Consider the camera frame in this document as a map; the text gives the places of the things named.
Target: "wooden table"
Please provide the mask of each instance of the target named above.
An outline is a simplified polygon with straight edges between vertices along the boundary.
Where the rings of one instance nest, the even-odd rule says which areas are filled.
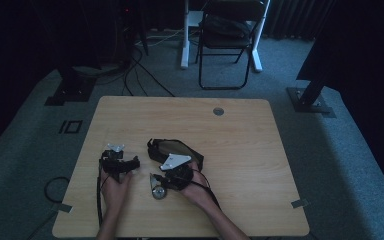
[[[224,114],[215,115],[221,108]],[[222,210],[248,236],[304,236],[309,232],[276,123],[266,100],[102,97],[59,212],[56,237],[94,237],[98,232],[96,177],[107,143],[124,144],[125,158],[137,155],[119,237],[212,237],[206,215],[180,193],[151,195],[149,174],[161,174],[146,143],[178,139],[204,155],[208,178]]]

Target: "tape piece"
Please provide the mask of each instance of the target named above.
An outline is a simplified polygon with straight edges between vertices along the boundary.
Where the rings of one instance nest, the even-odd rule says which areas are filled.
[[[73,209],[72,206],[66,205],[64,203],[54,204],[54,206],[52,206],[52,210],[55,212],[62,211],[62,212],[70,213],[72,209]]]
[[[310,203],[307,201],[307,199],[299,199],[296,201],[291,202],[293,208],[298,208],[298,207],[306,207]]]

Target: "chair seat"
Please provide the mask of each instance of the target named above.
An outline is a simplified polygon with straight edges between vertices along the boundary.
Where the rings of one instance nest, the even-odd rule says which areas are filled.
[[[202,37],[203,43],[207,48],[240,49],[246,48],[251,44],[248,35],[239,38],[206,31]]]

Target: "forearm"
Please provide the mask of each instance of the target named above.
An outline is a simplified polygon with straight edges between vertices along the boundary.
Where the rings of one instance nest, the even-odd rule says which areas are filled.
[[[239,229],[215,204],[201,207],[207,214],[211,223],[219,232],[223,240],[248,239],[248,236]]]
[[[106,212],[101,227],[96,235],[97,240],[113,240],[117,231],[118,215]]]

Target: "gray carpet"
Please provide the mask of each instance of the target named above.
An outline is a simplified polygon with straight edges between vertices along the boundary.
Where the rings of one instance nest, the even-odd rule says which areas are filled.
[[[322,97],[336,114],[336,118],[325,118],[295,112],[286,92],[287,87],[308,84],[295,78],[311,46],[312,42],[301,40],[262,39],[263,72],[251,73],[248,85],[238,91],[201,90],[198,67],[193,63],[196,48],[191,45],[190,67],[181,70],[178,40],[150,46],[149,56],[143,56],[140,63],[176,97],[261,98],[270,102],[298,191],[310,202],[304,209],[311,234],[282,239],[384,239],[384,176],[339,93],[323,89]],[[243,60],[235,67],[230,63],[216,66],[210,60],[204,75],[209,81],[241,81]],[[44,106],[59,81],[56,71],[40,81],[0,138],[0,239],[54,239],[54,204],[44,195],[46,183],[71,176],[99,98],[129,95],[123,91],[122,76],[106,76],[98,79],[88,102]],[[130,72],[127,83],[134,95],[170,96],[140,67]],[[61,131],[64,121],[73,125],[82,121],[79,132]],[[60,199],[65,190],[66,183],[57,181],[49,193]]]

